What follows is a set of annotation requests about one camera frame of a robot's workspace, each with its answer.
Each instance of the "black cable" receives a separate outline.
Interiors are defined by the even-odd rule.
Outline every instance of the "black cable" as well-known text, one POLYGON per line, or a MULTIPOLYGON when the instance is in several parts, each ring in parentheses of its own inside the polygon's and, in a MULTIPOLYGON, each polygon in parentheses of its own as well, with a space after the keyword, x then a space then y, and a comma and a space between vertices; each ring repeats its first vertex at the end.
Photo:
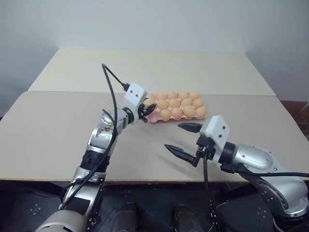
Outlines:
MULTIPOLYGON (((91 170, 91 172, 83 177, 81 180, 78 180, 79 183, 82 182, 77 188, 76 190, 67 198, 67 200, 62 204, 62 206, 60 207, 59 210, 63 210, 64 207, 68 204, 68 202, 75 196, 75 194, 87 183, 87 181, 92 177, 92 175, 97 171, 98 167, 103 163, 103 161, 105 160, 106 156, 108 155, 113 143, 115 142, 116 140, 116 137, 117 137, 117 103, 116 103, 116 98, 115 98, 115 94, 114 94, 114 91, 113 91, 113 88, 112 88, 112 85, 111 85, 111 82, 110 82, 110 79, 108 77, 108 74, 106 72, 106 70, 108 70, 113 76, 114 74, 106 67, 105 64, 102 64, 102 69, 103 69, 103 72, 105 74, 105 78, 106 78, 106 81, 108 83, 108 86, 110 88, 110 91, 111 91, 111 95, 112 95, 112 101, 113 101, 113 105, 114 105, 114 119, 112 118, 112 116, 107 113, 106 111, 104 111, 105 113, 107 113, 107 115, 110 117, 111 121, 113 122, 113 131, 112 131, 112 138, 111 138, 111 141, 110 141, 110 144, 108 145, 107 149, 104 151, 99 163, 97 165, 95 165, 95 167, 91 170)), ((69 184, 71 186, 75 185, 77 183, 77 181, 69 184)))
POLYGON ((129 84, 128 83, 123 83, 122 81, 120 81, 119 79, 118 79, 118 77, 116 77, 116 75, 106 66, 106 65, 104 65, 105 66, 105 69, 122 85, 122 87, 124 88, 124 90, 125 91, 127 91, 127 89, 129 88, 129 84))
POLYGON ((211 204, 212 210, 216 213, 218 219, 222 222, 222 224, 226 227, 228 227, 232 232, 240 232, 239 230, 235 229, 231 224, 229 224, 223 217, 222 213, 219 212, 215 207, 213 207, 213 201, 211 199, 209 185, 208 185, 208 170, 207 170, 207 158, 204 158, 204 183, 205 183, 205 189, 211 204))
POLYGON ((236 173, 250 175, 250 176, 300 176, 300 177, 309 177, 308 173, 251 173, 242 170, 236 170, 236 173))
MULTIPOLYGON (((113 117, 112 117, 106 110, 102 109, 102 111, 111 119, 112 124, 115 125, 115 121, 114 121, 113 117)), ((85 175, 83 178, 77 179, 75 182, 72 182, 72 183, 66 185, 66 186, 62 189, 61 194, 60 194, 61 202, 63 202, 64 195, 66 194, 66 191, 67 191, 68 188, 70 188, 70 187, 73 186, 73 185, 76 185, 76 184, 79 184, 79 183, 83 182, 89 175, 90 175, 90 173, 88 173, 87 175, 85 175)))

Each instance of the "white table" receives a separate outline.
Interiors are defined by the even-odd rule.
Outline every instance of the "white table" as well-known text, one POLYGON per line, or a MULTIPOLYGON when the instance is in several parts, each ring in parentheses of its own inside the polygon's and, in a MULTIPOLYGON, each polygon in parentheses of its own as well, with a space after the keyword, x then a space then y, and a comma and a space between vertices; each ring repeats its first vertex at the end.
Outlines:
MULTIPOLYGON (((0 122, 5 157, 0 178, 72 178, 101 109, 112 108, 103 62, 122 81, 136 82, 149 93, 200 92, 209 115, 222 114, 230 126, 229 141, 264 146, 289 169, 308 172, 307 140, 245 54, 60 49, 0 122)), ((116 93, 123 93, 112 83, 116 93)), ((123 94, 117 99, 121 104, 123 94)), ((107 180, 201 181, 202 165, 193 168, 163 147, 167 143, 195 153, 197 135, 177 123, 140 122, 125 129, 107 180)), ((242 180, 211 165, 209 179, 242 180)))
MULTIPOLYGON (((121 102, 123 94, 117 94, 121 102)), ((230 142, 263 146, 293 171, 309 171, 309 144, 293 118, 274 96, 203 95, 209 115, 221 114, 230 126, 230 142)), ((112 109, 108 93, 25 92, 0 122, 0 177, 70 180, 80 164, 101 108, 112 109)), ((139 122, 119 136, 107 181, 201 181, 194 168, 163 144, 195 154, 197 134, 177 127, 180 121, 139 122)), ((241 181, 209 165, 210 181, 241 181)))
MULTIPOLYGON (((101 63, 123 82, 149 93, 267 95, 272 89, 244 53, 142 52, 59 49, 29 91, 109 93, 101 63)), ((111 78, 116 93, 121 86, 111 78)))

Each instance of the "robotic arm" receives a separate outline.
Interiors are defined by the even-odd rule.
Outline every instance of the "robotic arm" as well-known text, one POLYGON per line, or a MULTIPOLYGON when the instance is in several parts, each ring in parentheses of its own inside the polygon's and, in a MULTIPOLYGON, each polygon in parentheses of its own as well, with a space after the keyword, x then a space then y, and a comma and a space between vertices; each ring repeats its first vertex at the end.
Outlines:
POLYGON ((175 156, 195 167, 200 158, 212 160, 213 164, 222 164, 222 171, 239 173, 255 186, 277 224, 285 225, 284 229, 308 220, 308 188, 305 182, 298 176, 292 176, 293 173, 287 173, 288 170, 278 163, 271 151, 227 142, 229 127, 220 115, 207 119, 203 125, 181 123, 178 126, 190 132, 199 132, 200 137, 195 157, 178 147, 165 145, 175 156), (286 175, 277 177, 276 173, 286 175))
POLYGON ((147 122, 145 116, 155 109, 155 104, 144 110, 142 103, 146 95, 143 88, 132 83, 126 91, 123 108, 117 109, 115 123, 114 113, 103 110, 101 120, 91 133, 82 163, 75 171, 60 210, 52 214, 36 232, 84 232, 95 226, 103 200, 101 184, 105 180, 106 168, 115 146, 115 143, 112 143, 106 154, 112 142, 114 125, 119 135, 127 125, 136 124, 139 119, 147 122), (81 180, 94 169, 95 173, 82 184, 81 180))

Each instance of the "egg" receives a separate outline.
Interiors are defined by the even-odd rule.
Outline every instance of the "egg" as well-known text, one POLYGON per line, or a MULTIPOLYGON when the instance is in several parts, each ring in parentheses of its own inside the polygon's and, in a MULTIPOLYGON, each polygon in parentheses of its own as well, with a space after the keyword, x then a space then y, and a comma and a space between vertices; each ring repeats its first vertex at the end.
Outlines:
POLYGON ((150 98, 147 98, 143 103, 144 103, 144 109, 147 109, 151 104, 154 104, 155 101, 150 98))
POLYGON ((203 102, 202 102, 202 100, 201 100, 200 98, 194 99, 194 100, 192 101, 192 105, 193 105, 195 108, 199 108, 200 106, 203 105, 203 102))
POLYGON ((196 114, 198 117, 205 117, 207 114, 206 108, 204 106, 201 106, 196 109, 196 114))
POLYGON ((192 105, 186 105, 183 108, 183 114, 187 117, 193 117, 195 115, 195 108, 192 105))
POLYGON ((199 93, 198 92, 191 92, 191 93, 189 93, 189 98, 191 98, 191 99, 197 99, 197 98, 199 98, 199 93))
POLYGON ((181 110, 181 108, 174 108, 172 109, 171 113, 175 119, 179 119, 183 116, 183 111, 181 110))
POLYGON ((176 92, 169 92, 168 93, 169 99, 176 99, 177 97, 178 97, 178 93, 176 93, 176 92))
POLYGON ((165 100, 158 100, 157 107, 161 110, 167 109, 169 104, 165 100))
POLYGON ((159 92, 157 95, 156 95, 156 98, 158 100, 165 100, 166 99, 166 94, 163 93, 163 92, 159 92))
POLYGON ((182 92, 182 93, 178 94, 178 97, 180 99, 185 99, 185 98, 189 97, 189 94, 187 92, 182 92))
POLYGON ((183 99, 181 105, 182 105, 182 106, 185 106, 185 105, 192 105, 192 99, 191 99, 191 98, 185 98, 185 99, 183 99))
POLYGON ((160 117, 162 118, 163 121, 169 120, 171 113, 169 110, 161 110, 159 113, 160 117))
POLYGON ((175 108, 175 107, 179 107, 180 104, 177 99, 171 99, 169 100, 169 106, 175 108))
POLYGON ((146 98, 149 98, 149 99, 151 99, 151 100, 155 100, 155 95, 152 95, 152 94, 147 94, 146 95, 146 98))

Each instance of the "white wall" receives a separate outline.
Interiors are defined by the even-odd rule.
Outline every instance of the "white wall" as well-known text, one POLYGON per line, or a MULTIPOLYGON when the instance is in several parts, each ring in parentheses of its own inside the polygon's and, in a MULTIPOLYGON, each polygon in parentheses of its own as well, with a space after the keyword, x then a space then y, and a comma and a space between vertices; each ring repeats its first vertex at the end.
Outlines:
POLYGON ((309 101, 308 0, 0 0, 0 116, 58 47, 247 52, 280 99, 309 101))

